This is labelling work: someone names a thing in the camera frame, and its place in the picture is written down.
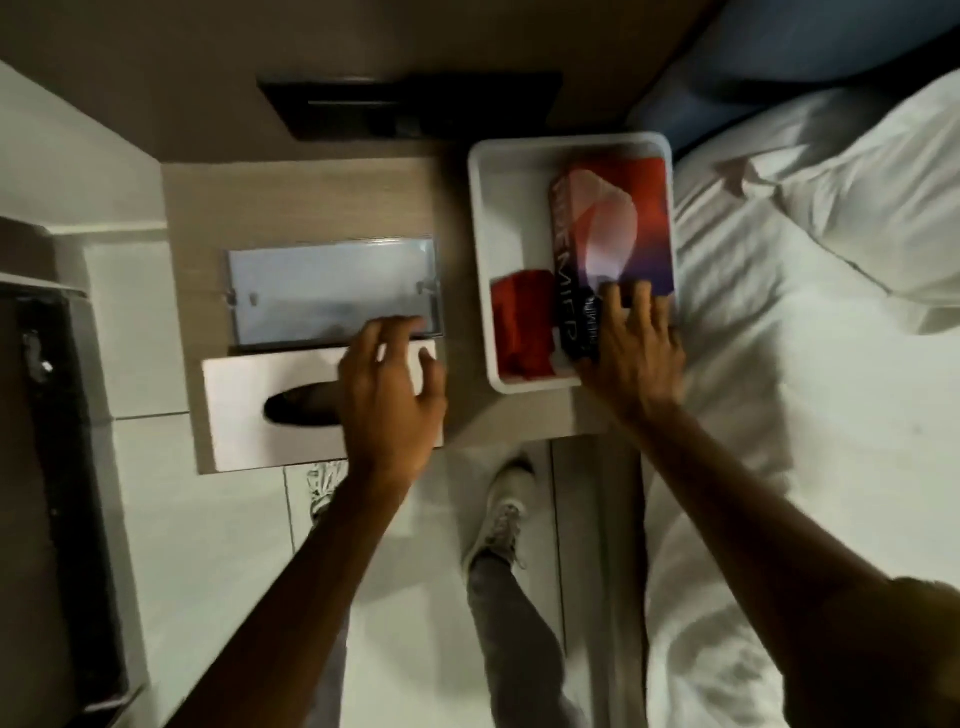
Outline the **person's right hand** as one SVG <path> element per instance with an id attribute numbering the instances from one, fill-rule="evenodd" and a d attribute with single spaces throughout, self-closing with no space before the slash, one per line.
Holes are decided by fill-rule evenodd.
<path id="1" fill-rule="evenodd" d="M 605 373 L 581 383 L 625 429 L 648 430 L 674 414 L 682 397 L 686 354 L 671 321 L 673 298 L 654 295 L 654 335 L 646 339 L 630 333 L 631 306 L 623 304 L 617 283 L 603 284 L 601 299 L 596 350 Z"/>

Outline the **person's left hand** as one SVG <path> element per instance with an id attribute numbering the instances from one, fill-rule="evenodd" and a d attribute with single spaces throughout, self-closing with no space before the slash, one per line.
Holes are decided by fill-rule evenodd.
<path id="1" fill-rule="evenodd" d="M 420 317 L 367 321 L 340 365 L 340 418 L 350 476 L 401 499 L 424 471 L 448 411 L 423 407 L 417 399 L 422 388 L 416 390 L 409 355 L 412 336 L 423 324 Z"/>

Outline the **red and purple packet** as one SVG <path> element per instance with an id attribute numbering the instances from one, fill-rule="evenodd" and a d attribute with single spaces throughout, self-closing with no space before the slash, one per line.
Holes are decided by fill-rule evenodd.
<path id="1" fill-rule="evenodd" d="M 596 358 L 601 289 L 617 284 L 625 308 L 638 282 L 655 297 L 675 292 L 669 166 L 660 156 L 594 155 L 554 180 L 549 202 L 559 346 Z"/>

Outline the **person's right forearm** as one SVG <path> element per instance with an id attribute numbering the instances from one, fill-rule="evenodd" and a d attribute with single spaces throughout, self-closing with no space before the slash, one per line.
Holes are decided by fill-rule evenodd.
<path id="1" fill-rule="evenodd" d="M 617 414 L 700 533 L 785 677 L 812 653 L 806 633 L 832 598 L 889 578 L 776 493 L 676 404 Z"/>

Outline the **small red packet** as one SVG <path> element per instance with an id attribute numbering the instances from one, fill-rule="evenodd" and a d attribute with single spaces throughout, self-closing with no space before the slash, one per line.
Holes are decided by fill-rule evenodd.
<path id="1" fill-rule="evenodd" d="M 554 378 L 554 273 L 517 271 L 496 280 L 490 294 L 500 378 Z"/>

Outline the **clear acrylic sign holder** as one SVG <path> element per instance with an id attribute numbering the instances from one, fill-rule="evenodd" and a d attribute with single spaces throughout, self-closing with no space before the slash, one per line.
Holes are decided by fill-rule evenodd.
<path id="1" fill-rule="evenodd" d="M 419 317 L 414 334 L 445 334 L 431 237 L 345 240 L 225 254 L 235 348 L 285 351 L 345 346 L 366 321 Z"/>

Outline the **person's left white shoe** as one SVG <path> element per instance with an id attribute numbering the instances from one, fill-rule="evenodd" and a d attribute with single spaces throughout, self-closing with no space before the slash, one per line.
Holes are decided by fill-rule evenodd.
<path id="1" fill-rule="evenodd" d="M 309 514 L 311 525 L 317 526 L 322 516 L 330 508 L 335 493 L 349 474 L 350 465 L 346 459 L 315 463 L 306 472 L 309 495 Z"/>

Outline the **person's white shoe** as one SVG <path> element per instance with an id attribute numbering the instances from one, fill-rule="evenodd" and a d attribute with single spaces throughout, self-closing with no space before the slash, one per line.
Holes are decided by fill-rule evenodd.
<path id="1" fill-rule="evenodd" d="M 464 580 L 469 579 L 474 562 L 485 554 L 510 568 L 518 564 L 522 528 L 536 499 L 536 474 L 527 457 L 515 457 L 500 467 L 487 490 L 486 513 L 478 534 L 462 559 Z"/>
<path id="2" fill-rule="evenodd" d="M 349 474 L 350 465 L 346 459 L 315 463 L 306 472 L 309 495 L 309 514 L 311 525 L 317 526 L 322 516 L 330 508 L 335 493 Z"/>

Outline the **person's right white shoe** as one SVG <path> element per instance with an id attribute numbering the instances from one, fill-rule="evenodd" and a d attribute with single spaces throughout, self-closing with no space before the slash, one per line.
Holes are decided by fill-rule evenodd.
<path id="1" fill-rule="evenodd" d="M 478 534 L 462 559 L 464 580 L 469 579 L 474 562 L 485 554 L 510 568 L 518 564 L 522 528 L 536 499 L 536 474 L 527 457 L 515 457 L 500 467 L 487 490 L 486 513 Z"/>

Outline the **white tissue box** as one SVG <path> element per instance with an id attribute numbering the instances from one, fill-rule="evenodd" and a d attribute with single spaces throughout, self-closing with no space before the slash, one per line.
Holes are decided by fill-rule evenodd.
<path id="1" fill-rule="evenodd" d="M 202 363 L 218 473 L 342 462 L 352 468 L 339 417 L 340 365 L 348 346 L 207 359 Z M 318 419 L 281 422 L 273 400 L 317 387 Z"/>

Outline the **white bed sheet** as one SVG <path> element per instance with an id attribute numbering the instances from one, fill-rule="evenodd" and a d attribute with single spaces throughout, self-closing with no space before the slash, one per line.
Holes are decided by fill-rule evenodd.
<path id="1" fill-rule="evenodd" d="M 918 336 L 709 142 L 677 166 L 685 406 L 892 577 L 960 589 L 960 331 Z M 699 533 L 643 464 L 650 728 L 786 728 L 783 681 Z"/>

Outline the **white pillow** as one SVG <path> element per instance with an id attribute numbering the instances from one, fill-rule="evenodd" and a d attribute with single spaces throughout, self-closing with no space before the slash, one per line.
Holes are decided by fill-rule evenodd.
<path id="1" fill-rule="evenodd" d="M 813 135 L 717 162 L 836 269 L 814 288 L 912 335 L 960 334 L 960 68 L 893 107 L 842 151 Z"/>

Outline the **blue headboard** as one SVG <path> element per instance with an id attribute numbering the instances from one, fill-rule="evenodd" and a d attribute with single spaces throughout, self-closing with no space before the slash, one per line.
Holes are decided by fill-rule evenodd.
<path id="1" fill-rule="evenodd" d="M 627 112 L 675 156 L 800 96 L 903 98 L 960 68 L 960 0 L 725 0 Z"/>

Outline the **person's right grey trouser leg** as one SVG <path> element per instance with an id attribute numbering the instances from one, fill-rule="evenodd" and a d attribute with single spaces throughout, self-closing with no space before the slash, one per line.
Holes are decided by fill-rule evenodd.
<path id="1" fill-rule="evenodd" d="M 565 694 L 558 638 L 522 590 L 512 564 L 482 550 L 467 569 L 466 597 L 495 728 L 585 728 L 582 711 Z"/>

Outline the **black cabinet door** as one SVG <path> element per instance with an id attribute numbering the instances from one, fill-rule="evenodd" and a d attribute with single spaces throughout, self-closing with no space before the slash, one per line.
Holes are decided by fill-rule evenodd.
<path id="1" fill-rule="evenodd" d="M 0 728 L 110 728 L 149 679 L 86 295 L 0 280 Z"/>

